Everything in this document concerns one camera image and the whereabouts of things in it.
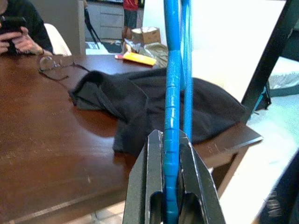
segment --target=dark brown table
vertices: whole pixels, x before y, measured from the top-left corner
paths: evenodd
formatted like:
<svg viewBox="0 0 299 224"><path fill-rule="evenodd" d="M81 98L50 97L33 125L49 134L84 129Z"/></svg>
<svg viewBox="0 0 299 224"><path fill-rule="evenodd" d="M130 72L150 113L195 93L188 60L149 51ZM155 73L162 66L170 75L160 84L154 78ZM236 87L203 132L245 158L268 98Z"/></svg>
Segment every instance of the dark brown table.
<svg viewBox="0 0 299 224"><path fill-rule="evenodd" d="M108 74L151 69L114 56L73 56ZM125 199L135 158L112 150L117 120L80 111L67 89L86 73L70 67L55 82L37 71L37 57L0 57L0 223L63 223ZM238 124L195 146L219 187L236 158L261 141Z"/></svg>

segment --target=hand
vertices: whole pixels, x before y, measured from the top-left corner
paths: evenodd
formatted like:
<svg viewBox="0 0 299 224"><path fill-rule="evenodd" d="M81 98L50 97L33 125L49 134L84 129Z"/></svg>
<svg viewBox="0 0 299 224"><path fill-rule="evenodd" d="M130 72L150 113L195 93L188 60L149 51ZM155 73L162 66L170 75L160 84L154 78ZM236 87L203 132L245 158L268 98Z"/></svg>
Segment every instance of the hand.
<svg viewBox="0 0 299 224"><path fill-rule="evenodd" d="M28 29L26 27L21 27L21 30L22 35L13 39L15 48L20 52L30 52L36 55L42 54L42 47L31 39L31 37L28 35Z"/></svg>
<svg viewBox="0 0 299 224"><path fill-rule="evenodd" d="M18 38L22 35L20 32L5 33L0 35L0 55L8 51L9 43L8 40Z"/></svg>

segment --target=gray shorts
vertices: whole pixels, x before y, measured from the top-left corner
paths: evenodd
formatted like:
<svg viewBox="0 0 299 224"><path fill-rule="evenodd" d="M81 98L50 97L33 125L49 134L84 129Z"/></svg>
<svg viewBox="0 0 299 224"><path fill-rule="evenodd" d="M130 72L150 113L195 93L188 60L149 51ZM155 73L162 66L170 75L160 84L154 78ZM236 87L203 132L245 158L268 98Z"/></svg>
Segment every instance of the gray shorts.
<svg viewBox="0 0 299 224"><path fill-rule="evenodd" d="M129 11L124 9L124 26L130 29L136 28L137 23L137 11Z"/></svg>

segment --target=blue pole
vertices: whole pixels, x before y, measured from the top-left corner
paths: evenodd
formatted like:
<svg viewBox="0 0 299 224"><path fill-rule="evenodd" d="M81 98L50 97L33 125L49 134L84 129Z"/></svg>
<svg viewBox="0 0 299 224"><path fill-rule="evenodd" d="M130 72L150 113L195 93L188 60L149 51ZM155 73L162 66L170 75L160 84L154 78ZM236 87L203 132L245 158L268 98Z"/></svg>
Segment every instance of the blue pole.
<svg viewBox="0 0 299 224"><path fill-rule="evenodd" d="M178 223L177 179L179 169L179 95L181 51L178 0L164 0L165 26L169 49L164 127L165 213L164 223Z"/></svg>
<svg viewBox="0 0 299 224"><path fill-rule="evenodd" d="M192 105L193 105L193 81L192 81L192 30L191 30L191 0L182 0L182 29L184 35L181 43L183 47L183 71L185 76L184 98L184 132L192 141Z"/></svg>

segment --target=black phone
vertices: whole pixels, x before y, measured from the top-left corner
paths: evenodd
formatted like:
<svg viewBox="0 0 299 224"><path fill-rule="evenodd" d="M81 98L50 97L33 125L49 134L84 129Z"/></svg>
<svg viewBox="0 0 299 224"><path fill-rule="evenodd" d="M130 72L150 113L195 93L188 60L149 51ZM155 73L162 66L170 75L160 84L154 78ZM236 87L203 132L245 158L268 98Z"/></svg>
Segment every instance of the black phone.
<svg viewBox="0 0 299 224"><path fill-rule="evenodd" d="M24 17L16 16L1 16L0 17L0 35L11 32L22 32L21 27L26 27L26 20ZM8 52L12 55L17 55L16 50L12 40L7 40L9 43Z"/></svg>
<svg viewBox="0 0 299 224"><path fill-rule="evenodd" d="M26 20L24 17L1 16L0 23L0 34L10 32L21 32L21 27L26 27Z"/></svg>

